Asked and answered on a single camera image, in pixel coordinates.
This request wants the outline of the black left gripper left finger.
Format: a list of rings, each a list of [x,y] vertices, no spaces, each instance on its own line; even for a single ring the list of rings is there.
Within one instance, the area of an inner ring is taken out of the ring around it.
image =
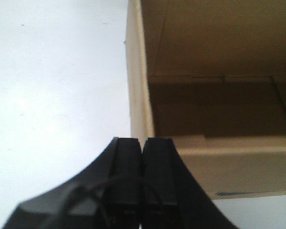
[[[6,229],[136,229],[141,198],[141,147],[114,138],[84,170],[20,203]]]

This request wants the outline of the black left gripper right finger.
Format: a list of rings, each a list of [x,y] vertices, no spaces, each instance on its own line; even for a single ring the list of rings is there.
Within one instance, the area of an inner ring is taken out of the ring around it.
[[[227,218],[205,194],[171,139],[148,138],[143,148],[144,178],[160,196],[165,213],[146,191],[144,229],[226,229]]]

